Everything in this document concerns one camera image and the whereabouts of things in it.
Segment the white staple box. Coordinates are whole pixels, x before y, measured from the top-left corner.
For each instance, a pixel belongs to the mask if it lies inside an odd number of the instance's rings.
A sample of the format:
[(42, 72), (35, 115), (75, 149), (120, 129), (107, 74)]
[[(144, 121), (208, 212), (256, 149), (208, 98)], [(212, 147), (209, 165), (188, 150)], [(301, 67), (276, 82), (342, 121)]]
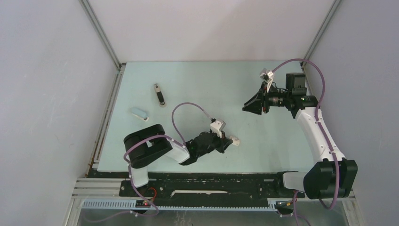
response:
[(240, 140), (237, 137), (230, 136), (230, 140), (232, 141), (232, 144), (234, 146), (239, 146), (240, 145)]

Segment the beige and black large stapler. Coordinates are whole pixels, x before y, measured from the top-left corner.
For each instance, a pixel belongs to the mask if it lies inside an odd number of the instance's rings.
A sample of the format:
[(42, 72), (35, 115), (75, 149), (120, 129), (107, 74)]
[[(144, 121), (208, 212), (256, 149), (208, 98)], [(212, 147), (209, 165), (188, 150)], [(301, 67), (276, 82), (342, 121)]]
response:
[(159, 84), (157, 84), (157, 83), (154, 84), (154, 90), (155, 90), (159, 105), (161, 107), (165, 107), (166, 106), (166, 102), (165, 102), (165, 99), (164, 99), (164, 96), (162, 94), (162, 91), (161, 91), (161, 88), (160, 88)]

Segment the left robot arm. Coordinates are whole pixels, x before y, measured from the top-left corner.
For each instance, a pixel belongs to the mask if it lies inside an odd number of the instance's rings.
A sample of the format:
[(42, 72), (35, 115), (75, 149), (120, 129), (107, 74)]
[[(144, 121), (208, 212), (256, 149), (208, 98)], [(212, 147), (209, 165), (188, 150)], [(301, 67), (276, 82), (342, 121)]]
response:
[(198, 158), (212, 151), (224, 153), (230, 145), (239, 146), (238, 138), (227, 137), (222, 131), (224, 128), (222, 122), (215, 121), (210, 127), (210, 131), (201, 132), (185, 143), (180, 143), (166, 135), (160, 124), (127, 135), (123, 139), (126, 150), (123, 159), (128, 164), (129, 178), (132, 182), (131, 191), (137, 196), (147, 194), (149, 190), (147, 166), (162, 156), (186, 166), (195, 163)]

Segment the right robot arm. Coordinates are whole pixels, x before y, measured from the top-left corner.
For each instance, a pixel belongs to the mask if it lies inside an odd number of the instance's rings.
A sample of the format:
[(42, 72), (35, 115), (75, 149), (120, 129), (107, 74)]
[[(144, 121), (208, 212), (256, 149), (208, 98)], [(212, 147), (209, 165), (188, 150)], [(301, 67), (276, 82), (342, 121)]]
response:
[(344, 156), (326, 129), (317, 98), (307, 94), (305, 74), (287, 73), (284, 89), (273, 85), (274, 73), (270, 70), (262, 71), (260, 78), (263, 81), (260, 89), (242, 110), (261, 115), (271, 107), (288, 109), (304, 132), (314, 161), (307, 173), (283, 173), (282, 179), (273, 185), (275, 194), (285, 197), (298, 190), (310, 199), (348, 197), (358, 166)]

